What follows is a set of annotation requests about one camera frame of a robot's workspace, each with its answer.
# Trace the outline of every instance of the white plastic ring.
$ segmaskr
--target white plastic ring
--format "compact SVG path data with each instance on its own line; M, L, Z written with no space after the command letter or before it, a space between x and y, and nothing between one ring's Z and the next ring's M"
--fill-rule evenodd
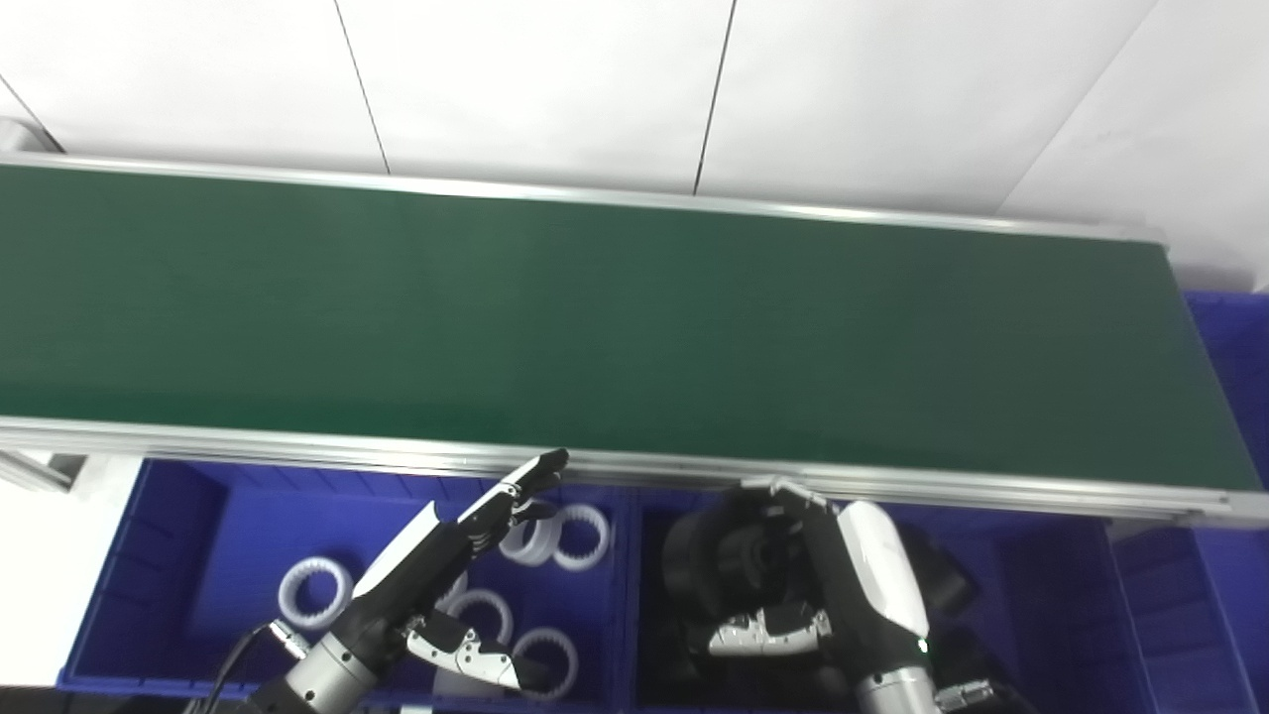
M525 539L524 533L529 530L530 524L533 535ZM520 524L508 531L503 543L497 544L497 550L511 563L537 568L549 561L556 552L561 525L558 515Z
M503 600L501 595L497 595L491 590L470 590L450 601L449 606L445 607L445 613L450 618L461 619L458 615L477 602L490 605L497 611L497 618L500 620L497 626L497 642L503 644L511 642L511 609L506 605L506 601Z
M558 528L562 531L563 524L566 521L584 521L595 526L595 533L599 534L599 544L595 545L595 550L585 555L571 555L560 550L556 547L555 559L565 571L572 573L580 573L581 571L589 571L594 568L600 561L603 561L604 554L608 553L608 543L612 540L612 535L608 528L608 519L599 512L599 509L589 506L586 503L570 503L556 514L555 520L560 523Z
M458 576L458 580L454 581L454 585L449 586L445 595L440 596L440 600L437 601L437 610L444 613L449 607L449 604L464 592L467 592L467 571L463 571L463 574Z
M320 613L302 613L299 605L296 602L299 586L317 573L330 573L334 576L335 597ZM325 630L331 626L352 599L353 576L349 574L348 568L344 568L330 558L305 558L287 571L287 574L282 577L282 585L278 586L278 609L282 610L282 616L294 626L305 630Z
M534 628L520 635L520 640L515 643L514 648L511 648L511 656L523 657L527 649L539 643L551 643L560 647L560 649L563 651L563 656L569 659L569 671L565 673L563 681L556 685L556 687L551 691L537 692L525 690L520 694L529 699L539 699L543 701L561 699L572 690L572 685L577 684L577 648L574 647L569 635L555 628Z

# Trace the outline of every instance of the blue storage bin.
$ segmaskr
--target blue storage bin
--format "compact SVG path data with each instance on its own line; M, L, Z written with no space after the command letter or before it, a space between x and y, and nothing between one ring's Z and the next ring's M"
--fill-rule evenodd
M119 695L204 696L233 642L279 615L277 590L298 561L325 555L360 577L428 501L454 519L492 479L400 477L274 467L147 462L119 524L60 687ZM555 626L572 638L580 676L551 704L430 695L434 670L406 658L368 704L433 704L449 710L614 710L626 611L627 490L565 486L548 498L591 503L614 539L595 568L552 562L527 568L490 553L468 569L471 588L499 592L514 638ZM480 628L480 618L472 620ZM241 698L292 661L261 640L225 687Z
M1246 553L1241 550L1221 552L1230 539L1237 543L1260 535L1156 529L1115 543L1114 555L1157 711L1259 711L1242 657L1233 642L1231 621L1223 607L1226 604L1220 597L1204 555L1214 557L1216 563L1231 557L1237 559L1237 563L1223 563L1233 568L1222 567L1221 577L1233 578L1233 582L1227 582L1235 586L1228 594L1251 599L1255 607L1269 607L1264 564L1244 562ZM1200 545L1206 538L1211 538L1207 554ZM1259 571L1260 583L1244 580L1239 574L1244 568ZM1260 615L1259 620L1263 626L1265 616ZM1263 633L1245 634L1261 643L1265 640ZM1263 662L1265 652L1255 652L1255 656Z
M1269 488L1269 294L1187 292L1185 301L1251 462Z
M667 607L660 585L660 549L681 514L713 497L693 492L643 492L637 538L642 568L631 590L641 605L631 613L660 621ZM1147 714L1147 691L1123 592L1115 577L1105 524L1096 519L886 505L898 523L920 526L976 580L980 595L958 618L933 618L934 634L968 628L1043 714ZM661 647L648 632L636 647ZM633 706L646 714L704 714L713 710L803 710L805 701L732 668L731 680L709 692L675 691L657 682L642 652Z

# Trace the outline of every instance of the robotic arm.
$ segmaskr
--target robotic arm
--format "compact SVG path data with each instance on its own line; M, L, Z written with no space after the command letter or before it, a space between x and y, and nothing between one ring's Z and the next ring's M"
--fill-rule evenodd
M793 597L791 552L810 576ZM945 714L1004 694L986 680L935 691L921 587L874 503L838 507L786 479L746 481L675 524L662 572L697 656L819 653L863 714Z
M476 501L457 521L429 503L374 559L353 600L321 640L284 676L244 703L245 714L346 714L406 654L510 689L541 690L546 670L482 642L434 609L472 558L496 547L511 526L541 517L529 500L555 488L569 453L534 458ZM303 654L305 647L288 647Z

